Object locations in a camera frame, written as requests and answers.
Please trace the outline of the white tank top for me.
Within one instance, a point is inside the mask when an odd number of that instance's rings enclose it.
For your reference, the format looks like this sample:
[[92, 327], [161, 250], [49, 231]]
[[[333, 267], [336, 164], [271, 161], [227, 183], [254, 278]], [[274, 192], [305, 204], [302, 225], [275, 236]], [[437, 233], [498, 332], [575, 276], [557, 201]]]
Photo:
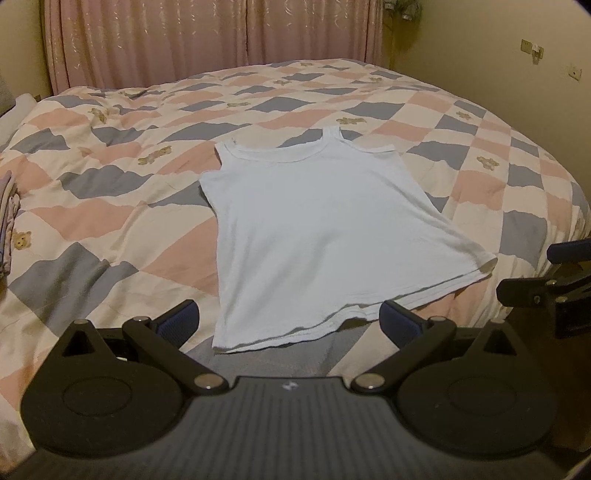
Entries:
[[219, 352], [317, 340], [375, 321], [389, 300], [429, 304], [496, 265], [391, 145], [363, 148], [332, 126], [300, 145], [215, 150], [221, 166], [200, 187], [218, 226]]

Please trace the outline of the folded striped clothes stack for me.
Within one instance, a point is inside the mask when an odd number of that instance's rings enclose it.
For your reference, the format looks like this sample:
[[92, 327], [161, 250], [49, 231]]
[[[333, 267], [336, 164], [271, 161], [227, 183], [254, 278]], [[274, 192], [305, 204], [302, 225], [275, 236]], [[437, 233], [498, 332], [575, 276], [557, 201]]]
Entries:
[[2, 279], [11, 271], [12, 234], [19, 209], [20, 195], [15, 177], [11, 171], [7, 171], [1, 178], [0, 276]]

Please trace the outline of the pink grey checkered quilt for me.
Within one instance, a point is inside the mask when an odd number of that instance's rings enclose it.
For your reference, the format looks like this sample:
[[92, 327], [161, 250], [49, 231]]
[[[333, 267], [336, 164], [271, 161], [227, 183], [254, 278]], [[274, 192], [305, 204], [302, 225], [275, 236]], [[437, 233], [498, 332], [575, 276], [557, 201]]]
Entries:
[[546, 273], [547, 247], [590, 232], [572, 175], [493, 113], [443, 89], [349, 59], [209, 72], [147, 88], [76, 87], [39, 102], [1, 150], [21, 208], [1, 287], [1, 467], [32, 452], [21, 397], [75, 319], [117, 327], [197, 301], [185, 352], [226, 377], [351, 377], [394, 352], [377, 325], [236, 355], [212, 351], [216, 221], [198, 188], [228, 139], [311, 142], [325, 126], [392, 144], [433, 204], [498, 258], [493, 275], [425, 308], [463, 325], [500, 320], [507, 277]]

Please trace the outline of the grey knitted pillow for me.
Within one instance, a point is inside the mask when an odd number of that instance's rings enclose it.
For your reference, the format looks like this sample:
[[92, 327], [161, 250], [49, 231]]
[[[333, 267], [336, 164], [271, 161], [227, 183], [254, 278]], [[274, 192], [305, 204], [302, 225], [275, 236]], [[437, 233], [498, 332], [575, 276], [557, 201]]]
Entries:
[[5, 115], [15, 105], [15, 97], [8, 88], [4, 78], [0, 75], [0, 116]]

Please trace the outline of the pink patterned curtain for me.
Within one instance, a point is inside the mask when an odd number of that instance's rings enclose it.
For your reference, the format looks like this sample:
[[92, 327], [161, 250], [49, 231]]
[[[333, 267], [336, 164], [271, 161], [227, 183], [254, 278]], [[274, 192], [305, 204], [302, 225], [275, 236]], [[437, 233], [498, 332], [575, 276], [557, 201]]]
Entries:
[[382, 55], [381, 1], [45, 1], [51, 86], [106, 89], [288, 60]]

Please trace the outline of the wall switch plate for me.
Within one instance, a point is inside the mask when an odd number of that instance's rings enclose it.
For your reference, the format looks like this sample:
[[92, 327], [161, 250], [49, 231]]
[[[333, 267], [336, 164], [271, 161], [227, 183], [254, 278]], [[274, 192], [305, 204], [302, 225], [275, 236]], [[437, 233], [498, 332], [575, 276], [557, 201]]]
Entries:
[[580, 81], [582, 76], [582, 69], [575, 65], [570, 65], [568, 67], [568, 76], [576, 81]]

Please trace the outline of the wall socket plate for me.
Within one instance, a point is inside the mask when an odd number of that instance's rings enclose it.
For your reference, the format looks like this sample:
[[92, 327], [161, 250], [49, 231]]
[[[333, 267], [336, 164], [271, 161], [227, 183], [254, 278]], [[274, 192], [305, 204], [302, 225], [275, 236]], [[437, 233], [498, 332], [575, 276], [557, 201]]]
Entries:
[[534, 65], [537, 65], [544, 56], [544, 48], [536, 43], [522, 39], [520, 49], [531, 56]]

